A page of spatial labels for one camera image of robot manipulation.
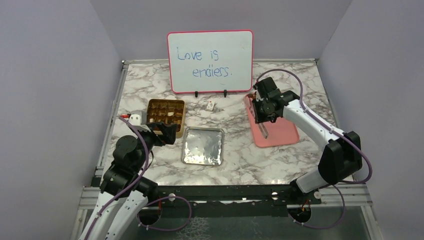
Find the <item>pink silicone tongs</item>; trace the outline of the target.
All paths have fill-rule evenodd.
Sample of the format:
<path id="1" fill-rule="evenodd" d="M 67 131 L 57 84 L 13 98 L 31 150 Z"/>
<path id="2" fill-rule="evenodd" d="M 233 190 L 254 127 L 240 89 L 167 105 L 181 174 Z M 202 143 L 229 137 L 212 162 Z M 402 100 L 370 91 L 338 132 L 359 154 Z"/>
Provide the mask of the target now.
<path id="1" fill-rule="evenodd" d="M 258 124 L 258 128 L 259 128 L 259 130 L 260 130 L 260 132 L 261 132 L 261 134 L 262 134 L 263 138 L 264 138 L 264 139 L 267 139 L 267 138 L 268 138 L 268 136 L 269 136 L 269 133 L 268 133 L 268 131 L 267 131 L 267 129 L 266 129 L 266 127 L 265 127 L 265 125 L 264 125 L 263 123 L 259 123 L 259 124 Z"/>

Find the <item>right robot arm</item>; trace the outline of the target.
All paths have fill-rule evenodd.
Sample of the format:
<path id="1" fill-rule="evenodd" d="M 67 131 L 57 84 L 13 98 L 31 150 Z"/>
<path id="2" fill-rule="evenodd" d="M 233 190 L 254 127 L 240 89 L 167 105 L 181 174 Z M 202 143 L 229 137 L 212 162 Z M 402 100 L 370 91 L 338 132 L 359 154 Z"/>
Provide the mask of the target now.
<path id="1" fill-rule="evenodd" d="M 306 133 L 322 152 L 317 167 L 290 182 L 288 196 L 292 202 L 300 204 L 310 192 L 335 185 L 362 168 L 361 141 L 357 133 L 330 125 L 296 93 L 281 92 L 271 77 L 258 81 L 253 89 L 251 104 L 255 123 L 275 123 L 284 118 Z"/>

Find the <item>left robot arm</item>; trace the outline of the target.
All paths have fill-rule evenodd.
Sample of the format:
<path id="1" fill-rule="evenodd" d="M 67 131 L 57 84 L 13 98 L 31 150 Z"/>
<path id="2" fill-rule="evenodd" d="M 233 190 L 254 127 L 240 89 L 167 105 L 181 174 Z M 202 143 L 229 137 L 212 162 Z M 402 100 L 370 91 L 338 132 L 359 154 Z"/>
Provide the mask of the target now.
<path id="1" fill-rule="evenodd" d="M 113 161 L 103 174 L 95 208 L 81 240 L 119 240 L 136 214 L 157 200 L 157 183 L 143 175 L 154 146 L 173 145 L 177 124 L 141 124 L 121 118 L 133 135 L 118 139 Z"/>

